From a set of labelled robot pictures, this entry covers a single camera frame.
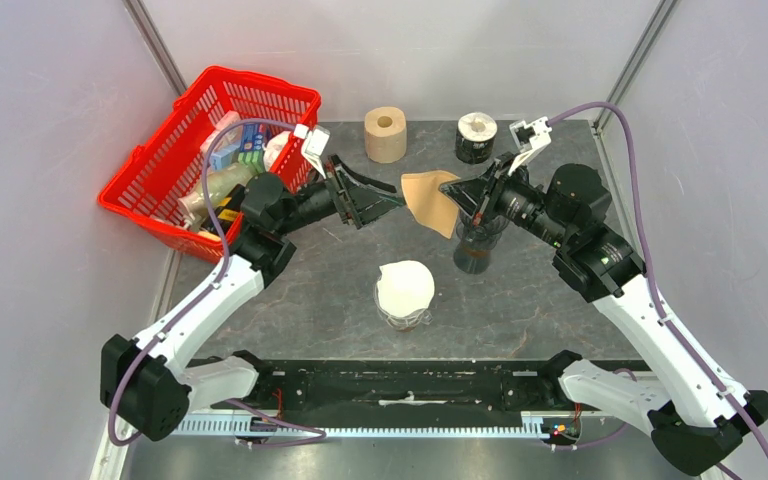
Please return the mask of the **dark smoked plastic dripper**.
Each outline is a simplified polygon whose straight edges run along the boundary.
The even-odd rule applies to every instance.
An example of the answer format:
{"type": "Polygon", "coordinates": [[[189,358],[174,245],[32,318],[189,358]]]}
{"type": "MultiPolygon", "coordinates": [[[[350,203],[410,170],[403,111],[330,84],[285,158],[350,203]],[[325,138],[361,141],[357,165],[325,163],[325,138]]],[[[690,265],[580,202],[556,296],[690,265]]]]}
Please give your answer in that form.
{"type": "Polygon", "coordinates": [[[468,248],[477,250],[492,250],[501,238],[510,221],[503,216],[490,220],[482,220],[478,225],[473,224],[473,218],[463,212],[459,213],[456,233],[461,243],[468,248]]]}

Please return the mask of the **black wrapped paper roll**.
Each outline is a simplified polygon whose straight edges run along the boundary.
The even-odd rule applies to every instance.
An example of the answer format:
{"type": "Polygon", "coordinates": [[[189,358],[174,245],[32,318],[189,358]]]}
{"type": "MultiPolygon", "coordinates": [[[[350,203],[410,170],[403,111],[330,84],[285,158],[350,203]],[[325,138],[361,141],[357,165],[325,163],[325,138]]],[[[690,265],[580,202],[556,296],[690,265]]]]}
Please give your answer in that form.
{"type": "Polygon", "coordinates": [[[463,163],[477,165],[492,154],[498,132],[497,123],[483,112],[471,112],[457,122],[455,156],[463,163]]]}

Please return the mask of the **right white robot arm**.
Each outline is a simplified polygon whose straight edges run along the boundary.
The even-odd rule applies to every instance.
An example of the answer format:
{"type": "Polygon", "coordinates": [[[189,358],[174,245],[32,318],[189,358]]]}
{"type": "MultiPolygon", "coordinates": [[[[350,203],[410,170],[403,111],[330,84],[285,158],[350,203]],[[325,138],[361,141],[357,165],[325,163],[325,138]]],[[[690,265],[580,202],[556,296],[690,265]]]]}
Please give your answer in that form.
{"type": "Polygon", "coordinates": [[[727,375],[651,284],[632,244],[607,226],[612,197],[595,169],[565,164],[547,186],[533,186],[508,153],[440,191],[475,225],[504,219],[551,246],[562,281],[620,330],[657,378],[649,386],[562,351],[539,371],[545,406],[571,402],[614,416],[690,476],[720,464],[768,420],[768,392],[727,375]]]}

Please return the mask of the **beige paper roll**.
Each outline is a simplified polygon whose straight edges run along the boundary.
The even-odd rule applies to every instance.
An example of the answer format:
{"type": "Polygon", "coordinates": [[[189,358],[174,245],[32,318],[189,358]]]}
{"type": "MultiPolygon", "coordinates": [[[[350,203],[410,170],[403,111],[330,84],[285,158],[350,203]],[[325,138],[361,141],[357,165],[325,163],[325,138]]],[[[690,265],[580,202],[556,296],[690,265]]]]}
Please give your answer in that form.
{"type": "Polygon", "coordinates": [[[407,150],[407,122],[404,112],[393,106],[377,107],[364,118],[365,150],[380,164],[402,159],[407,150]]]}

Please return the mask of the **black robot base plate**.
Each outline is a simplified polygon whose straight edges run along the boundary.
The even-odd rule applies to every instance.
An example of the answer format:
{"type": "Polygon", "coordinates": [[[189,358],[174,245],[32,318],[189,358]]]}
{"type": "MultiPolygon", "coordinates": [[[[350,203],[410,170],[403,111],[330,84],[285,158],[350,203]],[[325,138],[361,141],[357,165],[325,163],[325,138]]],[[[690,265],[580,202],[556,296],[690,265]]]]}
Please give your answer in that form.
{"type": "Polygon", "coordinates": [[[243,403],[310,427],[513,427],[522,412],[569,416],[530,360],[255,360],[243,403]]]}

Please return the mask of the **clear glass dripper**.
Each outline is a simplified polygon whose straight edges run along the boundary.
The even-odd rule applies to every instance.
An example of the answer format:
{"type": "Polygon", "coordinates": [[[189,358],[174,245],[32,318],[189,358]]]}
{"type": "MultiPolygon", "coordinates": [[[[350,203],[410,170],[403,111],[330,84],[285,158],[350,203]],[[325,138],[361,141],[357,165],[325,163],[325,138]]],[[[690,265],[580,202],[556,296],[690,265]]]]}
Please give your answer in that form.
{"type": "Polygon", "coordinates": [[[388,313],[384,308],[380,300],[378,291],[374,291],[374,299],[376,307],[378,309],[379,317],[385,321],[391,328],[399,332],[410,332],[414,330],[420,324],[430,324],[432,321],[432,315],[428,309],[420,309],[411,314],[400,317],[388,313]]]}

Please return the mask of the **brown paper coffee filter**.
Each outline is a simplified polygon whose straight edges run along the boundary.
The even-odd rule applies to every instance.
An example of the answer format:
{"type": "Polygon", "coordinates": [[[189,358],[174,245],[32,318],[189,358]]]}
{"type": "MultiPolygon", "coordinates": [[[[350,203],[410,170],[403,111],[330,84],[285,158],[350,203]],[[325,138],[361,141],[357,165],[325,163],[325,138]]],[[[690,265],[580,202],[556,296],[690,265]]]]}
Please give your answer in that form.
{"type": "Polygon", "coordinates": [[[459,208],[439,187],[457,180],[457,175],[444,170],[406,173],[401,176],[406,206],[416,222],[446,239],[451,239],[454,234],[459,208]]]}

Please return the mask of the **dark glass carafe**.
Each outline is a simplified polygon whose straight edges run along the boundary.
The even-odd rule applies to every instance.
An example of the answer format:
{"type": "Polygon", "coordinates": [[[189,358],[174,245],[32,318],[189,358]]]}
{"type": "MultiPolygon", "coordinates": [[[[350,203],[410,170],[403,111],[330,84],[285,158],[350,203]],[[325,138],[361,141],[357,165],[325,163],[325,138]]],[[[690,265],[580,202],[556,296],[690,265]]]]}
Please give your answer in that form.
{"type": "Polygon", "coordinates": [[[475,249],[473,245],[460,242],[453,253],[453,262],[466,274],[480,275],[491,263],[491,251],[475,249]]]}

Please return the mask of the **small glass server cup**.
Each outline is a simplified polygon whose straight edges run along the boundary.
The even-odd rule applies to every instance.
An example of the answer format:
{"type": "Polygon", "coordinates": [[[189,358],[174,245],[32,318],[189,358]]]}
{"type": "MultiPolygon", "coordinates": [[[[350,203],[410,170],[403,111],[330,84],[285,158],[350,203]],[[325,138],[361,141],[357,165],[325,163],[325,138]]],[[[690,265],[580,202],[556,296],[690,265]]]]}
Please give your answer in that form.
{"type": "Polygon", "coordinates": [[[420,317],[388,317],[387,324],[398,332],[410,332],[424,323],[420,317]]]}

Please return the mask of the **blue snack box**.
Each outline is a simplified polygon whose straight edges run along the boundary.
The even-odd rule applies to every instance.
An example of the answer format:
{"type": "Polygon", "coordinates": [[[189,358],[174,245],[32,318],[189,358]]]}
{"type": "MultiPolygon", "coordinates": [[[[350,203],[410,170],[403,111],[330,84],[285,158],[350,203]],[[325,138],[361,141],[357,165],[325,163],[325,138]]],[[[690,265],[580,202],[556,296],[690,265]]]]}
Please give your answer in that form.
{"type": "Polygon", "coordinates": [[[248,123],[242,127],[237,162],[258,171],[264,170],[265,149],[272,137],[270,126],[248,123]]]}

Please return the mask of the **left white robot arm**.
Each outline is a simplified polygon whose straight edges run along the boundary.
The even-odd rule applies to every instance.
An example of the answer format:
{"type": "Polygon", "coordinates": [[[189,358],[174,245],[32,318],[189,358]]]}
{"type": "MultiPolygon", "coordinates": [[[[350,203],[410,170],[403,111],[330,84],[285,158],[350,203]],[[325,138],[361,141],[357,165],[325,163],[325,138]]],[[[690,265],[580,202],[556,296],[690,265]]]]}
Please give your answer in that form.
{"type": "Polygon", "coordinates": [[[362,228],[405,204],[394,186],[353,172],[336,155],[326,159],[322,180],[297,192],[275,173],[251,179],[239,204],[239,234],[202,283],[134,338],[114,335],[102,346],[100,400],[109,409],[110,441],[127,443],[116,434],[119,419],[160,441],[194,410],[233,400],[267,405],[274,383],[256,363],[239,355],[199,366],[191,360],[283,272],[296,251],[287,234],[331,215],[362,228]]]}

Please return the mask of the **red plastic shopping basket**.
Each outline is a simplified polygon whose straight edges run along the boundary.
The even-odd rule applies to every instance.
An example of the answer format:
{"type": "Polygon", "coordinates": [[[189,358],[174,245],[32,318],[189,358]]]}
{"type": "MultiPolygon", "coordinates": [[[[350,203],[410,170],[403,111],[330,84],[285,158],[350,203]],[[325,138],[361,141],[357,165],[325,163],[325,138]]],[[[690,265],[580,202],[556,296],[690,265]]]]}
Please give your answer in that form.
{"type": "Polygon", "coordinates": [[[173,105],[172,113],[148,142],[135,147],[97,197],[166,246],[212,264],[221,244],[190,230],[178,200],[192,191],[202,173],[200,146],[229,111],[243,118],[275,120],[290,126],[318,122],[320,94],[266,74],[210,66],[173,105]]]}

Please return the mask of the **white paper coffee filter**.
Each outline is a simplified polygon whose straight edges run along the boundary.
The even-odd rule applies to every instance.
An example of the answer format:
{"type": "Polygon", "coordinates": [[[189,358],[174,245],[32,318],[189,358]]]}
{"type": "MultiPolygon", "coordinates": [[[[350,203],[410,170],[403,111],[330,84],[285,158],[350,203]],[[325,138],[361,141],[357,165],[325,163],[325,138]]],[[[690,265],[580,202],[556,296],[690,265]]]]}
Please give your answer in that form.
{"type": "Polygon", "coordinates": [[[375,285],[377,304],[389,316],[407,318],[427,310],[435,295],[434,277],[428,267],[415,260],[381,265],[375,285]]]}

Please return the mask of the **black yellow package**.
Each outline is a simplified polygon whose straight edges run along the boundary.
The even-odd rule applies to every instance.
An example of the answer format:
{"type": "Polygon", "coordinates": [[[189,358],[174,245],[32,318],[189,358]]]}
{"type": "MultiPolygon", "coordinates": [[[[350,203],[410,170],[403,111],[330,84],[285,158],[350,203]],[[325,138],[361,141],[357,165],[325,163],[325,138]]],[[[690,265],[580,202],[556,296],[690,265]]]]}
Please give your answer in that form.
{"type": "Polygon", "coordinates": [[[241,215],[241,204],[246,195],[246,187],[238,184],[219,202],[214,208],[214,215],[217,217],[219,227],[216,227],[210,216],[202,222],[198,234],[211,240],[219,239],[219,232],[227,234],[241,215]]]}

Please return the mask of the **aluminium slotted rail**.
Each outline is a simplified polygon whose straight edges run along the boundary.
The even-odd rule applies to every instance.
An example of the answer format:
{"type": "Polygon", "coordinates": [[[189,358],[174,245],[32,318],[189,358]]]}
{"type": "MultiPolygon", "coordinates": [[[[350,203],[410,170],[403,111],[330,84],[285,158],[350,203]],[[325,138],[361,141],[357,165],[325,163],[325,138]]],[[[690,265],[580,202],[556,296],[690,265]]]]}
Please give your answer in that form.
{"type": "MultiPolygon", "coordinates": [[[[548,440],[559,434],[565,438],[569,428],[544,417],[520,414],[513,426],[484,427],[323,427],[328,439],[346,438],[494,438],[548,440]]],[[[202,411],[187,415],[173,431],[182,436],[225,436],[234,438],[314,437],[308,430],[278,426],[259,416],[240,410],[202,411]]]]}

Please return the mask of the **pale green liquid bottle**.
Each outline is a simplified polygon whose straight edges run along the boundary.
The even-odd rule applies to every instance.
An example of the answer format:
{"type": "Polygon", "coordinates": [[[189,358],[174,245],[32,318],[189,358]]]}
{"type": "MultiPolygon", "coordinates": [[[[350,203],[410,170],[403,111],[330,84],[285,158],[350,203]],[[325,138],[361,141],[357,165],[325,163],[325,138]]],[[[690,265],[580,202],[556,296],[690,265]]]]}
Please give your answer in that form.
{"type": "Polygon", "coordinates": [[[204,194],[203,185],[198,182],[190,193],[178,199],[178,210],[184,218],[184,227],[192,229],[197,220],[207,216],[208,204],[218,206],[235,185],[245,186],[257,173],[254,168],[240,163],[209,172],[208,195],[204,194]]]}

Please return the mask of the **white bottle in basket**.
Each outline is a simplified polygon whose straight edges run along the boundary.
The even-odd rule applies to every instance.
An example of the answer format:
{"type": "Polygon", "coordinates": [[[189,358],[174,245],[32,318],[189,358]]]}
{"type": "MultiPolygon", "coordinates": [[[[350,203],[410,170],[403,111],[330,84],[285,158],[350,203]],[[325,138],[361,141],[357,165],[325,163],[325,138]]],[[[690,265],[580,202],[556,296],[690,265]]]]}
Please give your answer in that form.
{"type": "Polygon", "coordinates": [[[266,171],[270,171],[277,161],[285,146],[292,138],[292,132],[285,130],[272,137],[264,148],[263,166],[266,171]]]}

